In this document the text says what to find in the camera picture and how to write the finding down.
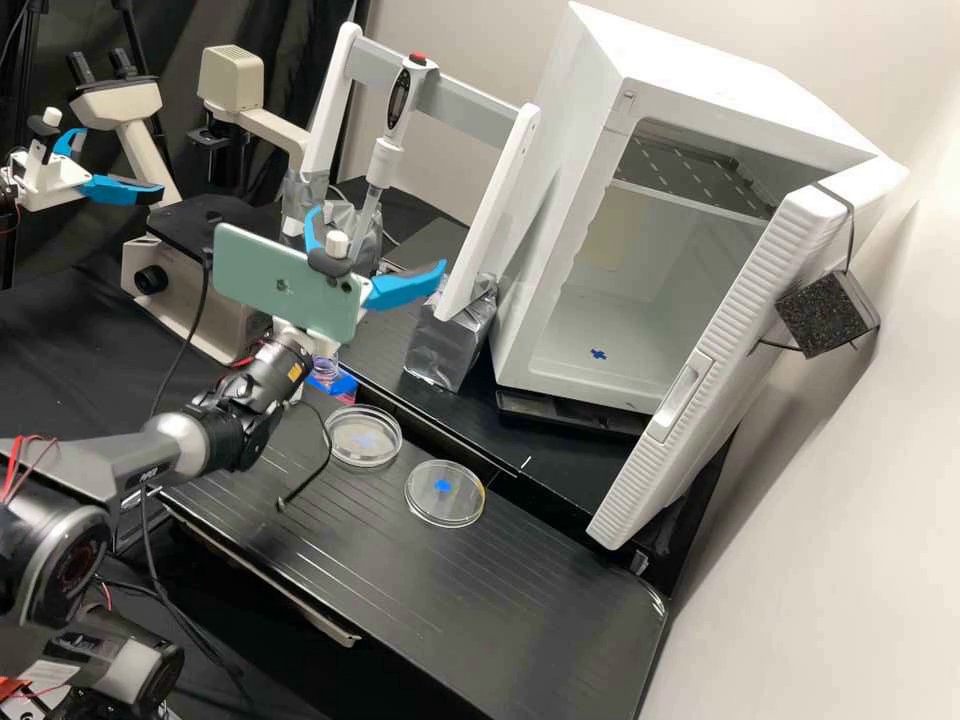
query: robotic arm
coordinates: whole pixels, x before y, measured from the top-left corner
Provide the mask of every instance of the robotic arm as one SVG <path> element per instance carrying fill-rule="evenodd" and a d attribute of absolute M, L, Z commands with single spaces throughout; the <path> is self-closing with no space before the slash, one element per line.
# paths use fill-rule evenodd
<path fill-rule="evenodd" d="M 139 433 L 59 443 L 30 482 L 0 498 L 0 675 L 30 678 L 52 663 L 74 688 L 115 700 L 131 717 L 155 710 L 176 682 L 182 651 L 87 594 L 120 500 L 142 482 L 176 485 L 250 468 L 311 370 L 304 340 L 285 328 L 249 365 Z M 37 461 L 37 445 L 19 462 Z M 0 441 L 0 458 L 9 462 L 10 452 L 11 442 Z"/>

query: cable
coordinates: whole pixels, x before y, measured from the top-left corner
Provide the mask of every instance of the cable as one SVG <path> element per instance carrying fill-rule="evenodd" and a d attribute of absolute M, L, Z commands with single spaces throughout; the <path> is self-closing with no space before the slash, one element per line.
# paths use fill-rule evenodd
<path fill-rule="evenodd" d="M 17 494 L 17 491 L 20 490 L 20 487 L 27 481 L 27 478 L 30 477 L 30 473 L 33 472 L 33 469 L 37 466 L 37 464 L 38 464 L 41 460 L 43 460 L 43 456 L 46 455 L 46 454 L 50 451 L 50 448 L 52 448 L 54 445 L 56 445 L 57 442 L 59 442 L 59 441 L 57 440 L 57 438 L 51 438 L 50 441 L 47 443 L 47 446 L 46 446 L 46 447 L 40 452 L 40 454 L 37 456 L 37 459 L 34 460 L 34 461 L 30 464 L 30 467 L 27 468 L 26 472 L 24 472 L 23 475 L 21 475 L 18 479 L 16 479 L 16 480 L 13 481 L 13 485 L 10 487 L 9 492 L 7 492 L 7 493 L 3 496 L 3 504 L 4 504 L 4 505 L 9 505 L 9 504 L 10 504 L 10 502 L 13 500 L 13 497 Z"/>
<path fill-rule="evenodd" d="M 110 588 L 107 587 L 107 584 L 100 581 L 100 592 L 103 593 L 104 600 L 107 601 L 107 612 L 113 611 L 113 596 L 110 594 Z"/>
<path fill-rule="evenodd" d="M 197 312 L 194 315 L 193 323 L 190 326 L 190 331 L 187 333 L 187 336 L 183 339 L 183 343 L 180 345 L 180 350 L 177 352 L 177 356 L 170 365 L 170 369 L 167 370 L 167 374 L 161 381 L 160 387 L 157 388 L 157 394 L 154 397 L 153 404 L 150 407 L 149 417 L 153 417 L 156 414 L 157 408 L 160 405 L 160 399 L 163 397 L 163 392 L 166 390 L 167 384 L 170 382 L 170 379 L 176 372 L 177 366 L 180 364 L 180 360 L 183 358 L 187 347 L 190 345 L 190 341 L 193 339 L 194 333 L 197 331 L 197 327 L 200 325 L 200 319 L 203 317 L 203 309 L 207 301 L 207 291 L 210 287 L 210 264 L 210 253 L 205 249 L 203 251 L 202 262 L 203 281 L 200 287 L 200 302 L 197 304 Z M 238 677 L 240 675 L 240 671 L 227 662 L 216 646 L 214 646 L 213 642 L 206 637 L 205 633 L 197 626 L 197 624 L 194 623 L 185 612 L 173 604 L 170 598 L 167 597 L 167 592 L 163 588 L 163 585 L 160 584 L 160 578 L 157 575 L 157 566 L 153 558 L 153 548 L 150 545 L 150 526 L 147 521 L 147 483 L 145 482 L 140 483 L 140 531 L 143 537 L 143 550 L 147 558 L 147 571 L 150 576 L 150 584 L 153 586 L 154 591 L 153 597 L 155 597 L 155 599 L 167 609 L 167 612 L 170 613 L 176 623 L 180 626 L 180 629 L 186 633 L 187 637 L 189 637 L 198 648 L 200 648 L 200 651 L 207 657 L 207 659 L 214 665 L 223 669 L 223 671 L 229 676 L 231 682 L 237 688 L 237 691 L 240 693 L 240 695 L 242 695 L 252 707 L 253 700 L 246 688 L 244 688 L 240 683 Z"/>
<path fill-rule="evenodd" d="M 38 437 L 40 436 L 17 435 L 13 439 L 13 445 L 10 448 L 10 457 L 7 459 L 7 474 L 3 480 L 3 487 L 0 488 L 0 503 L 6 504 L 7 498 L 10 497 L 10 493 L 13 490 L 13 486 L 17 484 L 16 476 L 17 470 L 20 469 L 20 453 L 22 453 L 23 449 Z"/>
<path fill-rule="evenodd" d="M 17 13 L 13 25 L 10 26 L 10 32 L 7 34 L 6 42 L 3 43 L 3 50 L 0 51 L 0 68 L 3 67 L 3 61 L 7 59 L 7 50 L 10 49 L 10 41 L 13 40 L 13 36 L 17 34 L 17 28 L 20 27 L 20 23 L 23 22 L 23 16 L 27 14 L 27 6 L 29 4 L 30 0 L 24 0 L 23 7 L 20 8 L 20 12 Z"/>
<path fill-rule="evenodd" d="M 341 200 L 343 200 L 344 202 L 348 202 L 348 203 L 350 203 L 351 205 L 353 205 L 353 203 L 350 202 L 350 198 L 348 198 L 346 195 L 344 195 L 344 194 L 343 194 L 343 190 L 341 190 L 340 188 L 338 188 L 336 185 L 331 184 L 331 185 L 328 185 L 327 187 L 329 187 L 329 188 L 330 188 L 331 190 L 333 190 L 337 195 L 339 195 Z"/>
<path fill-rule="evenodd" d="M 54 685 L 52 688 L 47 688 L 46 690 L 40 690 L 35 693 L 27 692 L 26 690 L 18 690 L 10 697 L 17 698 L 18 700 L 33 700 L 34 698 L 43 697 L 49 693 L 52 693 L 54 690 L 60 690 L 66 683 L 60 683 L 59 685 Z"/>
<path fill-rule="evenodd" d="M 305 405 L 310 408 L 314 415 L 317 416 L 317 420 L 320 421 L 320 429 L 323 431 L 323 441 L 327 444 L 327 456 L 323 459 L 323 462 L 320 463 L 320 467 L 310 473 L 306 480 L 297 485 L 297 487 L 288 492 L 284 497 L 277 498 L 277 512 L 279 513 L 282 513 L 286 509 L 287 505 L 296 500 L 300 493 L 306 490 L 307 486 L 313 482 L 314 478 L 327 469 L 327 465 L 330 464 L 330 458 L 333 456 L 333 442 L 330 440 L 330 433 L 327 432 L 327 424 L 323 421 L 323 415 L 321 415 L 320 411 L 317 410 L 313 405 L 302 400 L 293 403 L 291 407 L 297 407 L 299 405 Z"/>
<path fill-rule="evenodd" d="M 197 313 L 193 316 L 193 324 L 190 325 L 190 331 L 183 339 L 183 343 L 180 345 L 180 350 L 177 352 L 177 356 L 173 359 L 170 369 L 167 370 L 167 374 L 164 375 L 163 380 L 160 382 L 160 387 L 157 388 L 157 394 L 154 396 L 153 404 L 150 406 L 150 414 L 147 416 L 148 420 L 156 415 L 157 408 L 160 406 L 160 398 L 163 397 L 163 393 L 167 389 L 167 385 L 170 383 L 170 378 L 172 378 L 173 374 L 177 371 L 177 366 L 180 364 L 183 354 L 187 351 L 187 348 L 190 346 L 190 341 L 193 340 L 194 333 L 200 326 L 200 318 L 203 317 L 203 308 L 207 304 L 207 290 L 210 287 L 210 256 L 206 249 L 203 251 L 203 262 L 201 263 L 201 267 L 203 268 L 203 281 L 200 285 L 200 302 L 197 305 Z"/>

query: metal stand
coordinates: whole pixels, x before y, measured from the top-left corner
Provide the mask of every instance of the metal stand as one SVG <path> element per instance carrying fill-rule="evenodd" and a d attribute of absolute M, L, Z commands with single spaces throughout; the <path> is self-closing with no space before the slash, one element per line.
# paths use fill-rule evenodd
<path fill-rule="evenodd" d="M 2 138 L 0 147 L 6 150 L 11 146 L 26 145 L 29 141 L 27 115 L 30 112 L 30 81 L 33 76 L 33 56 L 37 49 L 37 30 L 40 25 L 40 16 L 50 11 L 50 0 L 28 0 L 26 14 L 18 30 L 17 64 L 14 72 L 7 75 L 3 84 L 2 95 L 13 97 L 12 125 L 8 133 Z M 17 261 L 17 235 L 15 228 L 20 221 L 19 215 L 13 208 L 0 207 L 0 290 L 13 287 L 14 266 Z"/>

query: red wire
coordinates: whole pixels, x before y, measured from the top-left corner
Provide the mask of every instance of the red wire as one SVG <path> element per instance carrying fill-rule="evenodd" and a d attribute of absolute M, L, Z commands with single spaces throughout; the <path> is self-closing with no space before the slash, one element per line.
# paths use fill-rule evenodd
<path fill-rule="evenodd" d="M 113 596 L 110 595 L 110 588 L 107 587 L 107 584 L 102 582 L 100 583 L 100 591 L 103 593 L 103 597 L 107 599 L 107 610 L 113 611 Z"/>
<path fill-rule="evenodd" d="M 21 218 L 20 218 L 20 206 L 17 205 L 16 203 L 14 203 L 14 207 L 17 208 L 17 222 L 16 222 L 16 224 L 15 224 L 12 228 L 7 228 L 6 230 L 0 230 L 0 235 L 8 235 L 8 234 L 12 233 L 14 230 L 16 230 L 18 227 L 20 227 L 20 220 L 21 220 Z"/>
<path fill-rule="evenodd" d="M 27 443 L 30 443 L 32 440 L 36 440 L 39 435 L 17 435 L 13 439 L 13 446 L 10 448 L 10 457 L 7 460 L 7 476 L 3 481 L 3 488 L 0 489 L 0 502 L 7 501 L 7 495 L 10 493 L 10 488 L 13 486 L 14 476 L 17 474 L 17 470 L 20 469 L 20 451 L 26 447 Z"/>
<path fill-rule="evenodd" d="M 17 692 L 15 692 L 15 693 L 14 693 L 13 695 L 11 695 L 10 697 L 14 697 L 14 698 L 18 698 L 18 699 L 32 700 L 33 698 L 37 698 L 37 697 L 40 697 L 40 696 L 42 696 L 42 695 L 46 695 L 47 693 L 52 693 L 54 690 L 59 690 L 59 689 L 62 688 L 64 685 L 66 685 L 66 683 L 60 683 L 59 685 L 54 685 L 52 688 L 47 688 L 46 690 L 41 690 L 41 691 L 35 692 L 35 693 L 28 693 L 26 690 L 18 690 Z"/>
<path fill-rule="evenodd" d="M 38 438 L 38 437 L 40 437 L 40 436 L 39 436 L 39 435 L 31 435 L 31 436 L 30 436 L 29 438 L 27 438 L 27 439 L 28 439 L 28 440 L 32 440 L 32 439 L 35 439 L 35 438 Z M 54 445 L 56 445 L 58 442 L 59 442 L 59 440 L 58 440 L 57 438 L 51 438 L 51 439 L 50 439 L 50 442 L 47 443 L 47 446 L 46 446 L 46 447 L 43 449 L 43 451 L 37 456 L 37 459 L 34 460 L 34 461 L 30 464 L 30 467 L 28 467 L 28 468 L 26 469 L 26 471 L 23 473 L 23 475 L 21 475 L 21 476 L 18 477 L 16 480 L 14 480 L 14 483 L 13 483 L 13 485 L 10 487 L 10 490 L 7 492 L 6 495 L 3 496 L 3 503 L 4 503 L 4 504 L 9 503 L 11 500 L 13 500 L 13 496 L 17 494 L 17 491 L 20 489 L 20 486 L 23 485 L 23 483 L 25 483 L 25 482 L 27 481 L 27 478 L 30 477 L 30 474 L 33 472 L 33 469 L 37 466 L 37 464 L 38 464 L 41 460 L 43 460 L 43 456 L 46 455 L 47 452 L 50 450 L 50 448 L 52 448 L 52 447 L 53 447 Z"/>
<path fill-rule="evenodd" d="M 20 466 L 17 458 L 20 457 L 20 443 L 22 442 L 23 435 L 17 435 L 13 439 L 13 446 L 10 448 L 10 457 L 7 458 L 7 476 L 3 481 L 3 490 L 0 491 L 0 502 L 7 499 L 7 493 L 10 492 L 10 486 L 13 484 L 13 476 Z"/>

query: microscope focus knob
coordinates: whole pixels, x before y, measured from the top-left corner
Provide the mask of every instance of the microscope focus knob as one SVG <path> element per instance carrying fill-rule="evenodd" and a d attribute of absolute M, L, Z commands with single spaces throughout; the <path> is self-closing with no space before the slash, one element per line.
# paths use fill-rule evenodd
<path fill-rule="evenodd" d="M 350 250 L 350 238 L 342 230 L 331 230 L 327 233 L 327 239 L 323 243 L 323 249 L 327 255 L 340 260 L 347 256 Z"/>
<path fill-rule="evenodd" d="M 50 127 L 60 127 L 60 121 L 63 119 L 63 113 L 59 109 L 48 106 L 43 111 L 43 121 Z"/>
<path fill-rule="evenodd" d="M 159 265 L 148 265 L 133 274 L 133 284 L 144 295 L 156 295 L 167 289 L 170 279 L 167 277 L 166 270 Z"/>

